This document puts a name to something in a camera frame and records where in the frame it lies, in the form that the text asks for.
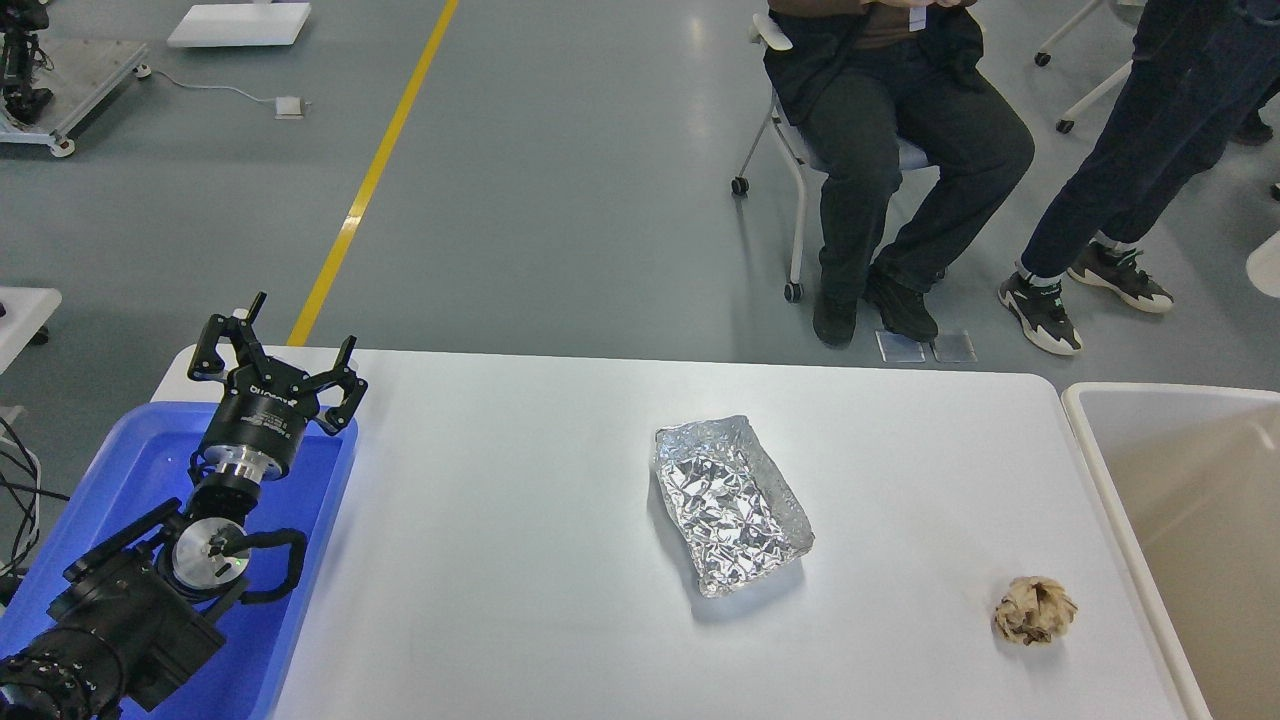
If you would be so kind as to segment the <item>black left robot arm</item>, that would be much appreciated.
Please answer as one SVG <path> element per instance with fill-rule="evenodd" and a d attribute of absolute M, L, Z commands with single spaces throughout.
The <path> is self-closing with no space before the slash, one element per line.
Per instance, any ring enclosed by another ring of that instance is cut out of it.
<path fill-rule="evenodd" d="M 307 536 L 251 532 L 262 484 L 287 477 L 310 423 L 348 428 L 367 383 L 349 336 L 316 374 L 268 355 L 253 331 L 265 293 L 243 316 L 214 314 L 189 360 L 192 380 L 223 387 L 188 474 L 170 498 L 86 551 L 49 606 L 52 626 L 3 660 L 5 719 L 118 719 L 152 710 L 224 644 L 218 620 L 238 603 L 285 598 L 303 575 Z"/>

